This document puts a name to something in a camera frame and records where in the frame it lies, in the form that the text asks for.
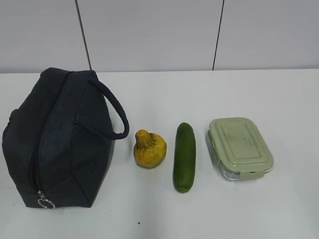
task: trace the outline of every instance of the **metal zipper ring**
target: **metal zipper ring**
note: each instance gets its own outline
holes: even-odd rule
[[[52,208],[49,208],[48,206],[44,205],[44,202],[47,202],[48,204],[50,204]],[[47,199],[38,199],[38,204],[46,209],[55,209],[55,204]]]

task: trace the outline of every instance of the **white wall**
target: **white wall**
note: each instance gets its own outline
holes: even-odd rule
[[[97,71],[211,70],[222,0],[79,0]]]
[[[225,0],[215,70],[319,68],[318,0]]]
[[[72,0],[1,0],[0,73],[88,69]]]
[[[211,70],[223,0],[78,0],[96,71]],[[318,0],[225,0],[215,70],[319,67]],[[2,0],[0,73],[88,69],[74,0]]]

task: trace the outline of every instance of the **glass food container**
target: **glass food container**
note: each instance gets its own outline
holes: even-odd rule
[[[273,169],[274,158],[250,119],[213,120],[208,135],[225,178],[257,179]]]

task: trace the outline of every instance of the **yellow squash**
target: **yellow squash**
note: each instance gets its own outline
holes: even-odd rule
[[[154,168],[164,160],[167,145],[162,137],[141,129],[135,134],[135,138],[134,157],[139,166]]]

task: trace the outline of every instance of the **zipper pull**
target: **zipper pull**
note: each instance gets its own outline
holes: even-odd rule
[[[45,195],[43,194],[42,191],[39,190],[38,195],[40,197],[40,199],[38,200],[38,204],[40,206],[42,206],[43,208],[47,208],[47,209],[55,209],[55,204],[53,202],[51,202],[50,200],[47,200],[47,198],[45,197]]]

